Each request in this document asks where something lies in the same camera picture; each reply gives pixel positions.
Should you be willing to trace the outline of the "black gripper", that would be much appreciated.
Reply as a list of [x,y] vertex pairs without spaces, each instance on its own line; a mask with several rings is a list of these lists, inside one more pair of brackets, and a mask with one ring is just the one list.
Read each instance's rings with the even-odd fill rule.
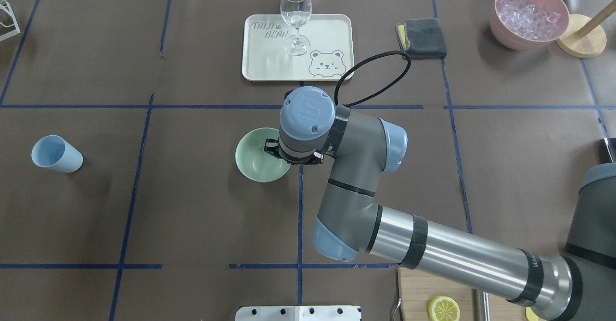
[[266,139],[264,152],[290,165],[321,165],[324,161],[324,154],[315,150],[297,152],[286,146],[281,139]]

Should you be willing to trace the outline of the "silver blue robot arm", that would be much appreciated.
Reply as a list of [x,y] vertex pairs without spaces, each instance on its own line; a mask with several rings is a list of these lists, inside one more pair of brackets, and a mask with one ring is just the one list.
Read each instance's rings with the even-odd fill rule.
[[539,256],[376,203],[381,175],[400,167],[407,144],[404,128],[303,86],[284,96],[279,137],[264,151],[292,165],[334,158],[312,234],[321,255],[352,261],[370,253],[530,307],[546,321],[615,319],[614,163],[587,172],[563,253]]

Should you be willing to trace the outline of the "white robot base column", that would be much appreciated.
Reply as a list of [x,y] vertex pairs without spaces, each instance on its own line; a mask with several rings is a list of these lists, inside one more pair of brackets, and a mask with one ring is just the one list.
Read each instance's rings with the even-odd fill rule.
[[236,321],[361,321],[361,307],[353,305],[245,306]]

